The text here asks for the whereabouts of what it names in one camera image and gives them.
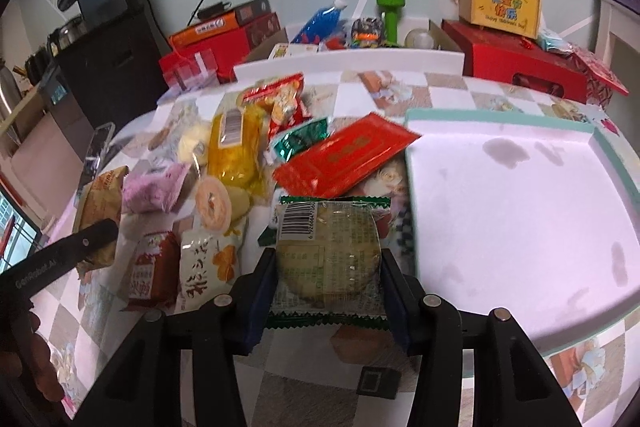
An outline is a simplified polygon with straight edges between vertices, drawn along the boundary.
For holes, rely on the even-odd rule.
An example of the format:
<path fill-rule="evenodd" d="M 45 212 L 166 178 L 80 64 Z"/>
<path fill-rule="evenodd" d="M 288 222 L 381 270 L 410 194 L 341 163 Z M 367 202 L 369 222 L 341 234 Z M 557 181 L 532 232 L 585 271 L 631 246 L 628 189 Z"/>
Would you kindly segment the operator hand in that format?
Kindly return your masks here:
<path fill-rule="evenodd" d="M 40 318 L 34 312 L 28 312 L 30 331 L 28 336 L 28 355 L 25 366 L 34 377 L 37 389 L 50 402 L 61 402 L 64 389 L 58 381 L 58 374 L 51 362 L 51 350 L 47 341 L 39 334 Z M 24 364 L 17 353 L 1 352 L 1 375 L 16 378 L 23 373 Z"/>

